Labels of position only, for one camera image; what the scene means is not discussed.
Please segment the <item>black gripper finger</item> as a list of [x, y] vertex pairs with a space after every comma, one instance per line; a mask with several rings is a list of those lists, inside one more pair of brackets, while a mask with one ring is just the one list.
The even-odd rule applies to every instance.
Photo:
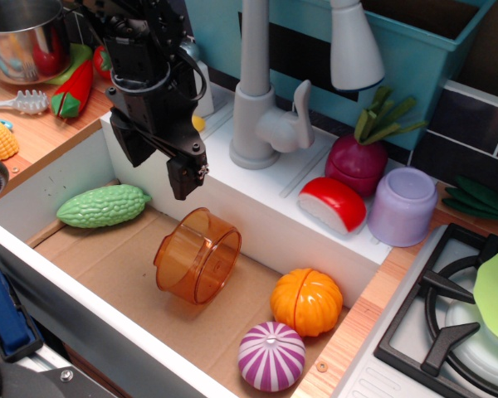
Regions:
[[110, 124], [124, 155], [133, 167], [140, 166], [155, 151], [129, 118], [117, 108], [110, 110]]
[[167, 161], [168, 179], [176, 200], [184, 201], [187, 196], [204, 183], [208, 174], [205, 155], [189, 157], [178, 154]]

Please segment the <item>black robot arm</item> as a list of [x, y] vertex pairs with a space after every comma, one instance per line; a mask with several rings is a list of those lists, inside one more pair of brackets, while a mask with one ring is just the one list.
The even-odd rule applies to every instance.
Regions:
[[185, 18], [168, 1], [79, 1], [111, 62], [110, 124], [134, 167], [154, 152], [168, 156], [173, 195], [184, 200], [208, 173], [192, 117], [206, 94], [197, 62], [182, 47]]

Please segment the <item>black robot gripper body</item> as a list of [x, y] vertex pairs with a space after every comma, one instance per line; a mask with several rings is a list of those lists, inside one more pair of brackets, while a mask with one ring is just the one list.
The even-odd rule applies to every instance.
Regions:
[[192, 116], [199, 97], [195, 61], [181, 47], [184, 18], [161, 14], [115, 15], [105, 22], [105, 47], [112, 61], [113, 108], [123, 112], [156, 150], [173, 158], [206, 155]]

